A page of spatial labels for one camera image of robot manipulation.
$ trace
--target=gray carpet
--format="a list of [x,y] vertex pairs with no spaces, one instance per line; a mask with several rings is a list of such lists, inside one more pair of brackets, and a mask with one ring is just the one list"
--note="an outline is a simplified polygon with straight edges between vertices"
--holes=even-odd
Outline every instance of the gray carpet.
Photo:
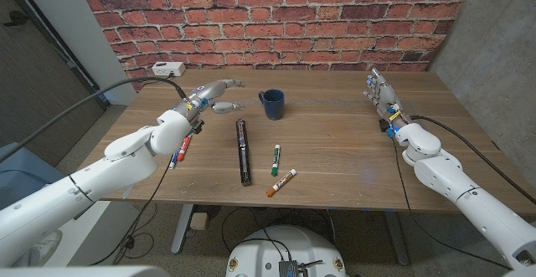
[[[97,142],[105,135],[113,122],[124,111],[124,107],[112,106],[100,118],[79,143],[57,166],[62,172],[72,172],[84,161]],[[138,233],[149,233],[155,243],[151,248],[150,237],[137,237],[133,249],[126,252],[128,257],[137,257],[150,252],[140,259],[123,258],[120,264],[149,264],[164,268],[171,276],[222,276],[225,272],[229,253],[222,242],[220,230],[227,214],[235,208],[222,207],[213,213],[209,228],[197,232],[187,239],[179,255],[171,254],[171,242],[180,214],[180,204],[159,203],[155,218]],[[146,222],[154,211],[154,205],[147,208],[142,216]],[[257,209],[259,224],[266,226],[274,219],[285,215],[289,209]],[[330,211],[335,227],[336,245],[351,277],[366,276],[502,276],[505,269],[474,259],[448,249],[423,233],[408,213],[399,215],[404,230],[410,262],[409,266],[398,265],[389,239],[384,215],[379,212]],[[308,225],[309,228],[330,237],[329,228],[311,210],[297,210],[291,215],[294,223]],[[420,224],[435,237],[457,248],[464,249],[497,262],[502,262],[499,253],[460,214],[418,213]],[[241,239],[256,231],[258,227],[248,211],[238,211],[225,224],[225,238],[231,248]]]

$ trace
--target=wooden table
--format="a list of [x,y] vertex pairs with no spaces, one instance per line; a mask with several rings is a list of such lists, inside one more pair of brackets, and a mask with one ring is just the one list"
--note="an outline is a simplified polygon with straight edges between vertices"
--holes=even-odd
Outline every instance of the wooden table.
[[[367,72],[188,70],[175,81],[185,92],[213,80],[238,79],[245,88],[232,88],[219,100],[245,105],[245,110],[202,114],[203,131],[193,136],[185,160],[169,170],[154,200],[171,203],[206,203],[235,206],[339,208],[406,211],[404,193],[392,141],[378,127],[375,107],[363,96]],[[458,131],[519,186],[536,196],[484,130],[432,73],[386,72],[410,114],[426,115]],[[278,121],[265,117],[258,93],[270,88],[285,92],[285,114]],[[169,85],[148,85],[110,128],[83,165],[102,157],[105,147],[141,126],[156,125],[156,118],[178,100]],[[240,184],[235,122],[246,121],[253,183]],[[518,213],[536,213],[525,197],[500,178],[452,134],[429,122],[423,126],[441,139],[444,149],[461,160],[464,171]],[[271,175],[275,144],[281,145],[279,175]],[[151,196],[168,164],[157,156],[158,170],[136,184],[128,200]],[[457,212],[445,198],[415,177],[400,158],[412,209]],[[265,192],[292,168],[298,171],[274,197]],[[109,196],[121,199],[124,191]]]

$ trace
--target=electrical outlet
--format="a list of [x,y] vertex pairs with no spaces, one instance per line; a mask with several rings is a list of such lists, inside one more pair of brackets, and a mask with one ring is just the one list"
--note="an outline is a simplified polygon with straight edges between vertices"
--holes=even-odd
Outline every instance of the electrical outlet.
[[185,69],[183,62],[156,62],[152,66],[152,72],[156,76],[169,76],[171,73],[173,76],[180,76]]

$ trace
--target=green marker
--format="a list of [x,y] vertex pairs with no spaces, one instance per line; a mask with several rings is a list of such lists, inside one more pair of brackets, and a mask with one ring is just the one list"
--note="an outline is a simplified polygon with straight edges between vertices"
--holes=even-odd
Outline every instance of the green marker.
[[277,176],[277,163],[279,163],[279,151],[281,147],[276,145],[276,150],[274,151],[274,163],[271,165],[271,175]]

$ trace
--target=white robotic arm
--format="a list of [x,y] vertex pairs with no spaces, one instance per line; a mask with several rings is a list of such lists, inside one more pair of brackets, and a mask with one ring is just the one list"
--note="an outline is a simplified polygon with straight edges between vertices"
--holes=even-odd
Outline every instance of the white robotic arm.
[[184,137],[199,133],[199,114],[211,106],[216,113],[241,110],[240,105],[216,102],[238,80],[219,80],[193,90],[173,110],[146,126],[113,141],[105,156],[0,211],[0,268],[10,266],[35,243],[61,227],[99,199],[140,182],[157,170],[153,156],[171,156]]
[[372,93],[364,94],[389,123],[384,125],[387,135],[407,146],[402,156],[415,169],[419,181],[453,202],[512,269],[534,264],[536,228],[469,178],[461,163],[441,148],[436,136],[412,123],[378,70],[373,69],[368,77],[368,87]]

